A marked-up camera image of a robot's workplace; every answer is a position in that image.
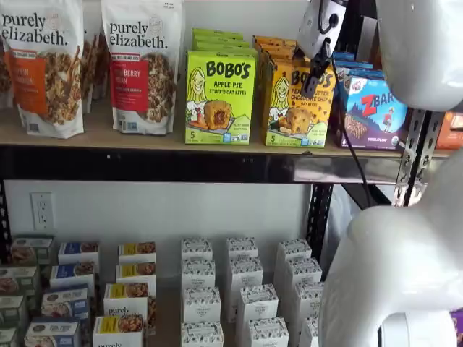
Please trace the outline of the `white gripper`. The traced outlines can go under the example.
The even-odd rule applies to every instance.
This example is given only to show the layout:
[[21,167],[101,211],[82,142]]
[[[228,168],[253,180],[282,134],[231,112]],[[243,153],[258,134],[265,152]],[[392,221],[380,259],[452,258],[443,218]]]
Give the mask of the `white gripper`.
[[305,60],[310,65],[309,74],[302,85],[303,97],[314,96],[319,79],[331,63],[331,58],[315,56],[321,52],[324,43],[329,48],[328,57],[331,56],[341,32],[346,10],[347,1],[307,2],[298,32],[298,49],[293,55],[294,60]]

